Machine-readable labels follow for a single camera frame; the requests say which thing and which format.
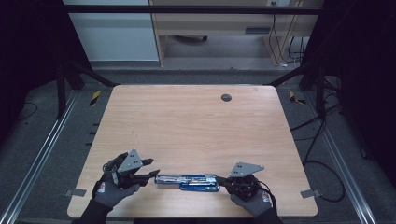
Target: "table top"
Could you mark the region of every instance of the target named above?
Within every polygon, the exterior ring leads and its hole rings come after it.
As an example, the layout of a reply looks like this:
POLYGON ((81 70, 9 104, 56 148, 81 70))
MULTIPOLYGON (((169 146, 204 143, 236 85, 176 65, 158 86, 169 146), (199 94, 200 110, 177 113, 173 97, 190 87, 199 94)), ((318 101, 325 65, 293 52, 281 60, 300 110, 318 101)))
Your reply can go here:
MULTIPOLYGON (((281 217, 318 212, 276 89, 251 85, 120 85, 114 88, 80 175, 68 215, 80 217, 92 197, 102 166, 135 148, 154 159, 136 174, 215 174, 227 177, 239 161, 259 164, 254 175, 276 196, 281 217), (221 95, 231 95, 223 101, 221 95)), ((183 191, 178 186, 145 187, 120 202, 110 217, 250 217, 227 190, 183 191)))

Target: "gray floor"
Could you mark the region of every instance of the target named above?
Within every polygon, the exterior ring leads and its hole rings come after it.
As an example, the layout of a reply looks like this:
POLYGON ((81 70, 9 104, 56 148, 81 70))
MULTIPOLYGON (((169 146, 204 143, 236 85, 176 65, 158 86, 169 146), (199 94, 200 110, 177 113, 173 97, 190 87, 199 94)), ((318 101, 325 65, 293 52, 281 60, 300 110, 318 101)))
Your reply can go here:
MULTIPOLYGON (((259 37, 210 36, 206 42, 175 37, 170 39, 164 66, 122 67, 98 66, 96 71, 121 84, 252 84, 261 85, 286 74, 288 67, 273 66, 259 37)), ((18 223, 68 223, 71 218, 66 209, 70 198, 63 196, 66 189, 76 186, 84 161, 90 150, 97 126, 106 108, 111 88, 83 76, 86 86, 83 91, 71 92, 77 96, 70 117, 62 128, 45 165, 35 181, 23 208, 19 211, 18 223), (89 106, 94 91, 102 91, 96 106, 89 106)), ((315 114, 309 104, 300 105, 290 101, 290 91, 297 99, 309 100, 315 94, 301 92, 294 78, 277 87, 290 127, 295 127, 315 114)), ((338 103, 335 97, 328 98, 327 106, 338 103)), ((56 85, 48 83, 31 91, 26 102, 37 105, 37 111, 29 118, 18 121, 9 139, 0 151, 0 211, 11 203, 21 182, 35 161, 57 114, 56 85)), ((26 105, 21 118, 35 110, 26 105)), ((396 192, 375 161, 361 156, 359 143, 343 117, 336 110, 327 117, 327 129, 336 143, 347 167, 361 190, 376 223, 396 223, 396 192)), ((299 140, 315 135, 317 123, 312 123, 292 132, 296 146, 303 159, 312 140, 299 140)), ((309 159, 322 161, 337 170, 324 134, 314 144, 309 159)), ((316 164, 305 168, 312 189, 319 189, 323 196, 337 198, 341 193, 339 180, 328 170, 316 164)), ((287 217, 285 223, 364 223, 358 216, 348 195, 339 203, 329 203, 316 198, 318 214, 310 218, 287 217)), ((129 218, 110 218, 110 221, 131 221, 129 218)))

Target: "gloved hand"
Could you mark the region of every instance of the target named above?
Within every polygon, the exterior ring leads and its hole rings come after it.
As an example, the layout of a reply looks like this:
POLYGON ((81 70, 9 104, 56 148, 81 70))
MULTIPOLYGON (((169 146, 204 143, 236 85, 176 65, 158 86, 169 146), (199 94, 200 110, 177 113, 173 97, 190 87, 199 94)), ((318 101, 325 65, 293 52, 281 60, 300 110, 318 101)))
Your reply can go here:
POLYGON ((139 185, 133 185, 128 189, 119 189, 113 182, 111 174, 103 176, 98 190, 94 193, 94 200, 108 207, 116 206, 122 199, 133 195, 139 190, 139 185))
POLYGON ((262 189, 259 189, 256 195, 247 202, 244 202, 235 194, 232 194, 230 198, 231 201, 248 210, 253 217, 259 216, 272 207, 270 195, 262 189))

